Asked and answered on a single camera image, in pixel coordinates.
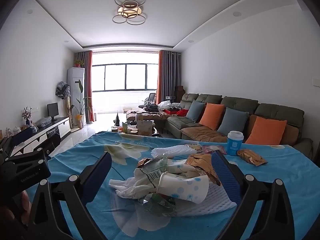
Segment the person left hand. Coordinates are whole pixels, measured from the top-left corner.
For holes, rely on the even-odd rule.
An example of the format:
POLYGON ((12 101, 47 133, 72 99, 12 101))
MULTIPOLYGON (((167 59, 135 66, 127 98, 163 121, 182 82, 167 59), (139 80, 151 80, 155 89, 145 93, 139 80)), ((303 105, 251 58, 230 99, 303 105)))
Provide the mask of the person left hand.
POLYGON ((10 222, 14 220, 28 225, 31 211, 31 202, 27 192, 24 190, 14 198, 10 198, 3 207, 5 218, 10 222))

